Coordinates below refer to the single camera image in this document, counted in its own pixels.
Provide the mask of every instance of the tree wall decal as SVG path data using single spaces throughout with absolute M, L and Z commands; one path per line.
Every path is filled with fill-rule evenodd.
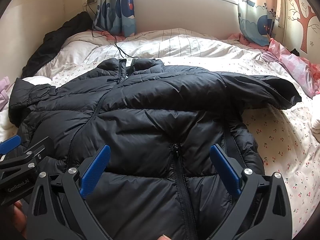
M 310 20 L 316 16 L 316 14 L 312 12 L 311 6 L 309 4 L 306 5 L 304 2 L 300 0 L 293 0 L 293 1 L 289 0 L 290 5 L 293 7 L 292 9 L 289 9 L 289 11 L 292 11 L 293 15 L 289 16 L 288 19 L 291 21 L 298 21 L 301 23 L 303 28 L 303 38 L 302 38 L 302 44 L 300 49 L 303 52 L 308 53 L 307 51 L 308 28 L 311 27 L 315 31 L 315 33 L 318 33 L 317 31 L 320 30 L 320 27 L 318 24 L 309 25 Z

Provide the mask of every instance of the pink cloth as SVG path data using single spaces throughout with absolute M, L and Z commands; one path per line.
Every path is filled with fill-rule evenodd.
M 303 57 L 291 54 L 273 38 L 270 40 L 269 52 L 286 66 L 286 71 L 302 87 L 307 96 L 313 98 L 320 94 L 320 64 L 312 64 Z
M 0 110 L 5 106 L 5 104 L 9 101 L 9 97 L 7 92 L 5 91 L 10 86 L 10 81 L 8 77 L 4 77 L 0 80 Z
M 258 45 L 257 43 L 248 41 L 248 40 L 243 36 L 242 33 L 232 34 L 232 35 L 228 38 L 228 40 L 239 41 L 242 45 L 251 47 L 251 48 L 253 48 L 253 49 L 262 49 L 262 50 L 264 50 L 264 51 L 268 51 L 268 47 L 269 47 L 269 46 L 261 47 L 261 46 Z
M 115 41 L 115 38 L 107 31 L 104 31 L 104 32 L 101 32 L 101 31 L 93 31 L 93 33 L 97 33 L 99 35 L 94 35 L 95 37 L 98 37 L 98 36 L 102 36 L 102 35 L 106 35 L 106 36 L 103 36 L 104 38 L 107 39 L 107 41 Z M 117 38 L 117 42 L 118 41 L 124 41 L 126 39 L 126 37 L 124 36 L 116 36 Z

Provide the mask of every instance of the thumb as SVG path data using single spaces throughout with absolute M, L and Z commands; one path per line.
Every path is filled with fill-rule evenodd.
M 158 238 L 158 240 L 171 240 L 169 237 L 167 237 L 166 235 L 162 235 Z

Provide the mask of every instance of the whale print on curtain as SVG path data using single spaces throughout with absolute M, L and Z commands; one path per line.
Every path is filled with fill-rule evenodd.
M 269 45 L 279 23 L 277 7 L 281 0 L 239 0 L 240 30 L 247 40 L 260 46 Z
M 133 0 L 98 0 L 94 28 L 112 35 L 133 36 L 136 31 Z

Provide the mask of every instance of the fingernail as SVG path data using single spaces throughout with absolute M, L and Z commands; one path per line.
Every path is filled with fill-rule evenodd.
M 162 235 L 165 239 L 167 240 L 171 240 L 169 237 L 167 237 L 166 235 Z

